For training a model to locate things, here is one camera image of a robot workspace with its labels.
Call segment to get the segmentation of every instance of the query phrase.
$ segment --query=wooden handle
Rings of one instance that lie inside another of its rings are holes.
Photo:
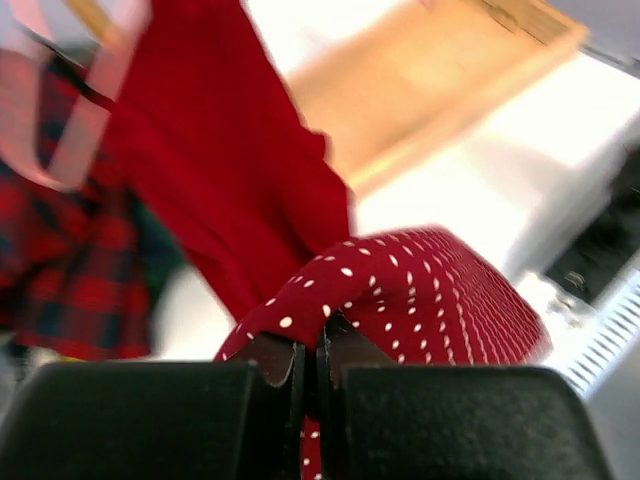
[[[95,0],[64,0],[76,17],[102,41],[113,28],[111,19]]]

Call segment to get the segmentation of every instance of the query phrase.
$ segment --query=plaid fabric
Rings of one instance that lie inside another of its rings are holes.
[[[77,92],[56,62],[44,76],[38,152],[46,165]],[[149,353],[134,202],[103,153],[72,194],[35,185],[0,162],[0,325],[16,331],[16,343],[82,360]]]

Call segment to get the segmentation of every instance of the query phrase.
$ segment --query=pink plastic handle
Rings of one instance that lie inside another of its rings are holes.
[[[9,0],[15,19],[54,43],[37,0]],[[117,51],[100,48],[86,83],[107,98],[117,99],[140,35],[151,19],[148,0],[120,0],[116,19],[125,34]],[[109,120],[109,113],[86,98],[78,97],[62,138],[47,170],[36,153],[41,66],[51,53],[23,33],[16,33],[14,46],[25,56],[0,55],[0,154],[16,173],[59,191],[80,188],[91,170],[95,153]]]

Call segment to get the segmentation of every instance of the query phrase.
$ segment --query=wooden box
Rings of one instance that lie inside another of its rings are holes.
[[[290,79],[330,162],[367,195],[570,57],[584,26],[541,0],[407,0]]]

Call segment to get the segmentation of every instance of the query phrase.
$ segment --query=white polka dot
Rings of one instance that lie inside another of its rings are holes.
[[[293,319],[291,317],[284,317],[280,320],[281,328],[289,328],[293,324]]]

